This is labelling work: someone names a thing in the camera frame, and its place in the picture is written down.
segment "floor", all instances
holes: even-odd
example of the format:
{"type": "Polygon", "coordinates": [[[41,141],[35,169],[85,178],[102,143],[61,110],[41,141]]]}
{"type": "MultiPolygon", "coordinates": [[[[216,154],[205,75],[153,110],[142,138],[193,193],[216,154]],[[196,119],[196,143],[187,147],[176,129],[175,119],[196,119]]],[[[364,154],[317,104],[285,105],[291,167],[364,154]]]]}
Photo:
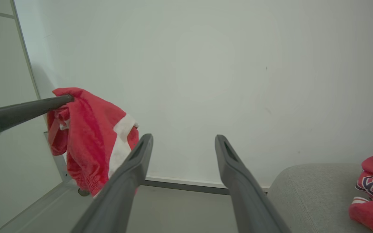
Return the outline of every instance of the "floor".
{"type": "MultiPolygon", "coordinates": [[[[21,233],[70,232],[92,202],[75,187],[68,189],[21,233]]],[[[130,214],[127,233],[237,232],[230,196],[140,186],[130,214]]]]}

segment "sofa seam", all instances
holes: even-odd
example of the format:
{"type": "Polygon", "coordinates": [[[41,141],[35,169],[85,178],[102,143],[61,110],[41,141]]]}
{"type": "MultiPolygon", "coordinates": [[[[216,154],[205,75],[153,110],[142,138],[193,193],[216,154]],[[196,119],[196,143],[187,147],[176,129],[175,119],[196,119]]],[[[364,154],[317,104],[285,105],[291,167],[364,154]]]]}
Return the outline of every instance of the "sofa seam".
{"type": "Polygon", "coordinates": [[[287,172],[287,178],[289,180],[289,183],[291,185],[291,187],[294,189],[294,191],[296,192],[297,194],[297,198],[299,199],[299,202],[302,204],[302,207],[305,209],[306,213],[308,214],[308,218],[309,218],[309,221],[310,223],[312,224],[313,228],[314,228],[314,231],[316,233],[318,233],[317,229],[316,229],[316,225],[314,224],[313,220],[312,220],[312,217],[310,215],[310,212],[308,211],[308,209],[306,208],[306,205],[302,202],[302,199],[300,198],[300,195],[299,195],[299,192],[297,192],[297,189],[294,187],[294,184],[292,182],[292,180],[290,179],[290,176],[289,176],[289,172],[287,172]]]}

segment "white wall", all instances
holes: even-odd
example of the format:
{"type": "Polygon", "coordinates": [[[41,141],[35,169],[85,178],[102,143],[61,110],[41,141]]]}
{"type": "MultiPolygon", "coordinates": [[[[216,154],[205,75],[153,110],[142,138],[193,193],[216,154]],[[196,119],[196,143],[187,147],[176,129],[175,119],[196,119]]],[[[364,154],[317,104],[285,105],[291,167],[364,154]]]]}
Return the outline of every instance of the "white wall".
{"type": "MultiPolygon", "coordinates": [[[[0,17],[0,107],[36,99],[15,20],[0,17]]],[[[0,135],[0,227],[61,183],[46,130],[38,117],[0,135]]]]}
{"type": "Polygon", "coordinates": [[[129,112],[151,176],[219,182],[216,134],[261,185],[373,155],[373,1],[15,3],[43,97],[77,86],[129,112]]]}

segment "gray upholstery fabric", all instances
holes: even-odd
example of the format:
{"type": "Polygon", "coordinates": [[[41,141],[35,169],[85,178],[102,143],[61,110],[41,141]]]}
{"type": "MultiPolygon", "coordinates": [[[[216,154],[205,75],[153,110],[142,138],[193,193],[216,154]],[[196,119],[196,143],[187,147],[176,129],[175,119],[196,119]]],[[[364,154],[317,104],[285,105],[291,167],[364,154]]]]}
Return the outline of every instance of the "gray upholstery fabric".
{"type": "Polygon", "coordinates": [[[362,169],[359,164],[305,164],[282,171],[268,197],[294,233],[370,233],[349,218],[362,169]]]}

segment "white door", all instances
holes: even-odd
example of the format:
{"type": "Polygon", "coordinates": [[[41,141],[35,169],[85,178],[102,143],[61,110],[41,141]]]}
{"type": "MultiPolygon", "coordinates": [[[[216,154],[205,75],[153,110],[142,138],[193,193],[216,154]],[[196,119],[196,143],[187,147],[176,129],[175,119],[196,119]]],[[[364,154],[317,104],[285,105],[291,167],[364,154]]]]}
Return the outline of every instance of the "white door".
{"type": "MultiPolygon", "coordinates": [[[[0,107],[37,99],[9,0],[0,0],[0,107]]],[[[0,136],[0,227],[61,183],[43,117],[0,136]]]]}

